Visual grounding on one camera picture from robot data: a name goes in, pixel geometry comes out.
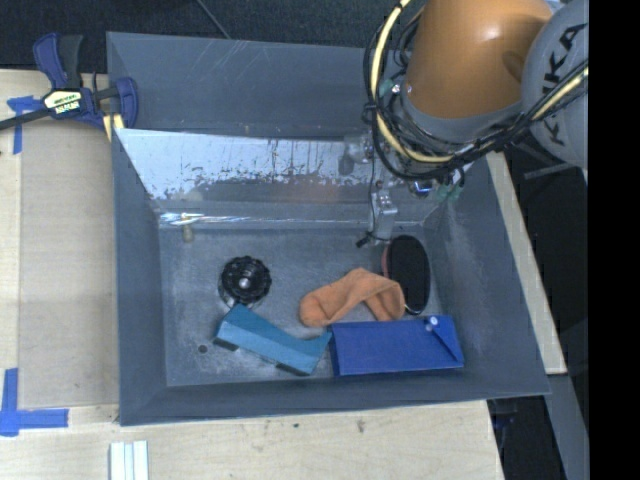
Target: metal bracket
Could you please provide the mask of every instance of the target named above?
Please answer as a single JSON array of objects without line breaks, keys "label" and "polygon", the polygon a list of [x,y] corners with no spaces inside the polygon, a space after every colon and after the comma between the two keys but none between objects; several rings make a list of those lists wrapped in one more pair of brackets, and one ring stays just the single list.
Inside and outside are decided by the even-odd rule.
[{"label": "metal bracket", "polygon": [[371,211],[369,213],[369,236],[371,245],[391,240],[391,233],[398,214],[389,190],[382,188],[371,192]]},{"label": "metal bracket", "polygon": [[368,164],[373,159],[373,143],[369,134],[346,135],[344,154],[340,158],[338,171],[347,176],[353,172],[355,164]]}]

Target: orange sock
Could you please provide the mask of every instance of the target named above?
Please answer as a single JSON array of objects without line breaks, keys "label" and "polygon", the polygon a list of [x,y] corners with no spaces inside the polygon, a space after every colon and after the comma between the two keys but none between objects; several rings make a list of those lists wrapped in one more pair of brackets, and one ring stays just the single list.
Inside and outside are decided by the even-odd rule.
[{"label": "orange sock", "polygon": [[404,314],[400,284],[356,268],[336,282],[305,295],[300,301],[300,320],[309,327],[324,327],[340,320],[363,301],[378,320],[397,320]]}]

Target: clamp handle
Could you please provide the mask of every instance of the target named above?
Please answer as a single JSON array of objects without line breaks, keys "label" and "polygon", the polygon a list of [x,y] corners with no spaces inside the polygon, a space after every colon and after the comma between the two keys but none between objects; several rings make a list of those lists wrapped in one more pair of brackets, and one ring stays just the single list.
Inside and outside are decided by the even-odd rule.
[{"label": "clamp handle", "polygon": [[78,54],[84,37],[80,35],[61,36],[51,32],[42,36],[33,45],[33,56],[51,82],[52,89],[82,87],[78,73]]}]

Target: cable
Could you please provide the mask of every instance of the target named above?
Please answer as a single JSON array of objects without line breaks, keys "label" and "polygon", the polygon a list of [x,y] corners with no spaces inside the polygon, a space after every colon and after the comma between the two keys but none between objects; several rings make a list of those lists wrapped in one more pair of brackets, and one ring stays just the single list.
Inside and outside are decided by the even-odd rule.
[{"label": "cable", "polygon": [[[394,176],[407,181],[449,179],[452,172],[456,170],[462,172],[461,168],[464,165],[477,160],[486,153],[490,151],[501,151],[508,143],[516,144],[522,138],[522,131],[531,124],[543,119],[549,113],[561,110],[579,97],[579,95],[576,95],[574,98],[562,101],[568,94],[572,93],[588,79],[588,60],[565,76],[554,90],[536,102],[527,113],[520,114],[515,120],[512,119],[512,116],[512,118],[510,118],[512,121],[511,124],[507,125],[507,123],[503,123],[503,128],[484,137],[470,139],[466,143],[451,144],[448,141],[429,134],[410,118],[403,119],[397,112],[394,112],[393,102],[397,94],[394,93],[390,98],[387,98],[387,103],[383,103],[386,95],[379,94],[378,84],[380,82],[380,76],[384,72],[384,63],[388,58],[389,45],[387,43],[391,30],[399,19],[400,14],[411,1],[412,0],[400,0],[394,7],[387,20],[376,30],[376,33],[365,50],[363,61],[365,87],[369,97],[369,103],[365,106],[363,115],[369,112],[375,113],[375,116],[372,115],[371,119],[364,120],[372,127],[373,144],[376,153],[384,166]],[[395,42],[395,50],[406,49],[406,45],[410,40],[408,36],[415,31],[414,21],[419,18],[421,11],[414,15],[401,32],[399,39]],[[395,81],[396,78],[406,73],[405,63],[402,61],[398,62],[396,51],[394,51],[394,60],[398,65],[402,66],[402,69],[389,79],[391,81]],[[400,172],[387,158],[387,154],[380,143],[380,135],[403,157],[419,164],[433,166],[433,168],[421,174]],[[444,145],[454,145],[459,148],[462,146],[462,151],[454,154],[427,155],[412,149],[415,147],[424,148],[424,141],[426,139],[432,142],[440,142]],[[407,147],[403,142],[412,144],[412,146]]]},{"label": "cable", "polygon": [[202,0],[195,0],[196,2],[198,2],[198,5],[200,7],[202,7],[202,10],[206,13],[207,16],[209,16],[209,19],[214,23],[214,25],[216,27],[218,27],[218,29],[220,30],[220,32],[222,32],[222,35],[224,37],[226,37],[227,39],[231,39],[231,36],[228,34],[228,32],[224,29],[224,27],[220,24],[220,22],[217,20],[217,18],[211,14],[211,11],[209,11],[209,9],[207,9],[207,6],[204,5],[204,2]]},{"label": "cable", "polygon": [[[378,91],[378,81],[381,74],[381,66],[382,66],[382,57],[383,53],[386,51],[383,48],[383,45],[387,43],[387,39],[389,34],[391,33],[391,29],[393,25],[397,21],[398,17],[404,10],[404,8],[411,2],[412,0],[400,0],[400,2],[394,7],[391,11],[391,14],[385,21],[382,31],[378,37],[375,53],[373,55],[373,61],[371,65],[371,77],[370,77],[370,87],[371,93],[374,97],[374,102],[377,102],[377,91]],[[420,163],[444,163],[452,158],[452,156],[432,156],[432,155],[423,155],[421,153],[417,153],[414,151],[407,150],[404,148],[395,136],[389,130],[387,123],[384,121],[379,112],[376,112],[376,121],[378,124],[378,128],[380,133],[384,136],[384,138],[389,142],[389,144],[399,153],[404,156],[408,156],[410,159],[420,162]]]}]

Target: black cable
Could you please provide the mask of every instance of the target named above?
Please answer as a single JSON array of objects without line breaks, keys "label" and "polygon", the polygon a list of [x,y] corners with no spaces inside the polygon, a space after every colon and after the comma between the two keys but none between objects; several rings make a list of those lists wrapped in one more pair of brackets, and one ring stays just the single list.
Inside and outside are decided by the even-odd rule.
[{"label": "black cable", "polygon": [[211,14],[211,11],[209,11],[209,9],[207,9],[207,6],[204,5],[204,2],[202,0],[196,0],[196,2],[198,2],[198,5],[200,7],[202,7],[202,10],[206,13],[207,16],[209,16],[209,19],[214,23],[214,25],[216,27],[218,27],[218,29],[220,30],[220,32],[222,32],[222,35],[224,37],[226,37],[227,39],[231,39],[231,36],[228,34],[228,32],[224,29],[224,27],[220,24],[220,22],[217,20],[217,18]]}]

